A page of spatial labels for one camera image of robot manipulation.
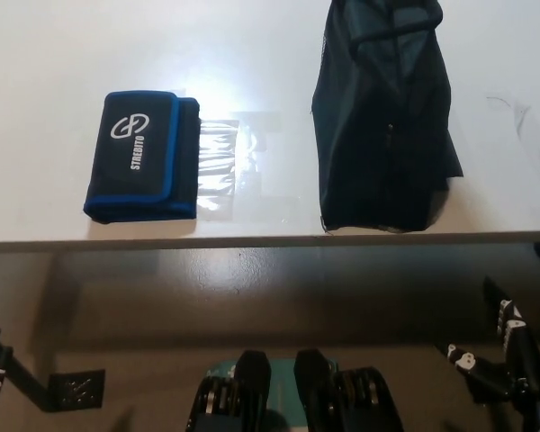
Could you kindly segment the robot right hand white black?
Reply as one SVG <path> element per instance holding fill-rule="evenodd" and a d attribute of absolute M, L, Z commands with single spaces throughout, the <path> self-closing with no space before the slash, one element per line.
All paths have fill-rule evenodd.
<path fill-rule="evenodd" d="M 449 363 L 465 379 L 474 402 L 528 404 L 540 400 L 540 351 L 530 327 L 510 299 L 494 303 L 503 362 L 494 364 L 455 344 L 446 346 Z"/>

